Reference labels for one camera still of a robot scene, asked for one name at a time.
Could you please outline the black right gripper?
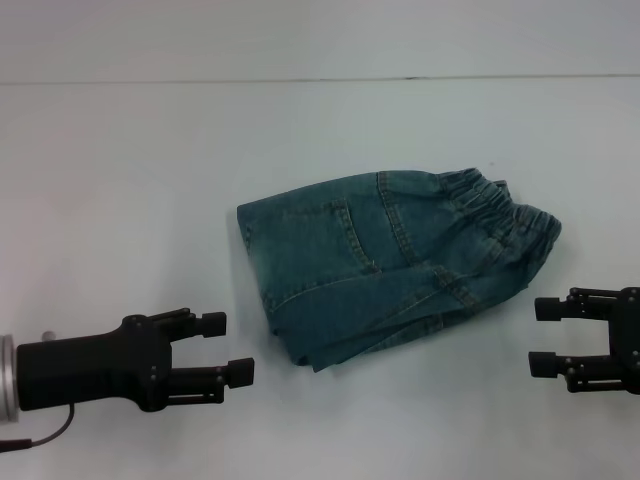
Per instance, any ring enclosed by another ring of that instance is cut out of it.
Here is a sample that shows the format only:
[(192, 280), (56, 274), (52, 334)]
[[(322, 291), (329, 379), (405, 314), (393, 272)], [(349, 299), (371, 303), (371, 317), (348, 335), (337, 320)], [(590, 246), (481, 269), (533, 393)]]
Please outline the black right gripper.
[(554, 352), (530, 352), (528, 361), (533, 378), (562, 376), (570, 393), (625, 390), (640, 393), (640, 287), (621, 291), (573, 287), (565, 300), (536, 298), (534, 309), (537, 321), (609, 318), (610, 356), (568, 357)]

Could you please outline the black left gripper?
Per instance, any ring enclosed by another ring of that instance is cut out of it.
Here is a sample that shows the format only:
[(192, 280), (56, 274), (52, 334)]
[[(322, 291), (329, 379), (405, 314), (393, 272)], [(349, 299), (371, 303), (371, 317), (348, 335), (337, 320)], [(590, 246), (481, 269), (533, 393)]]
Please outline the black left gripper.
[(130, 400), (144, 412), (159, 411), (167, 403), (221, 404), (226, 388), (253, 384), (255, 360), (170, 373), (170, 342), (225, 336), (226, 329), (224, 312), (198, 317), (181, 308), (151, 321), (127, 318), (106, 334), (22, 344), (16, 349), (19, 407), (33, 411), (107, 398)]

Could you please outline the blue denim shorts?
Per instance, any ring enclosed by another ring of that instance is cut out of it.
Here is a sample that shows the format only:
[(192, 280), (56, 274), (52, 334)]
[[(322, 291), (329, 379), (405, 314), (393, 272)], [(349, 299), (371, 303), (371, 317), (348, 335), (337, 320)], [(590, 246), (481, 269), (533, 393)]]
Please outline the blue denim shorts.
[(476, 169), (344, 177), (241, 205), (237, 222), (271, 333), (315, 371), (509, 300), (562, 228)]

